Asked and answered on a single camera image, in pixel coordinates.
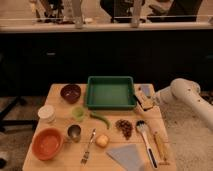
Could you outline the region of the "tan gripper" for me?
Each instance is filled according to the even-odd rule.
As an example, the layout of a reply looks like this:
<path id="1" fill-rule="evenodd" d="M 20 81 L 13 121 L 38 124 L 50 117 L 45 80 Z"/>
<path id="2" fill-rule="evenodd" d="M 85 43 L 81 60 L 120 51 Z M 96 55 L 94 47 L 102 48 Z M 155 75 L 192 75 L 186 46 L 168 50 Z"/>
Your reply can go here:
<path id="1" fill-rule="evenodd" d="M 140 111 L 147 111 L 153 108 L 154 104 L 141 90 L 136 90 L 134 98 L 137 102 L 137 107 Z"/>

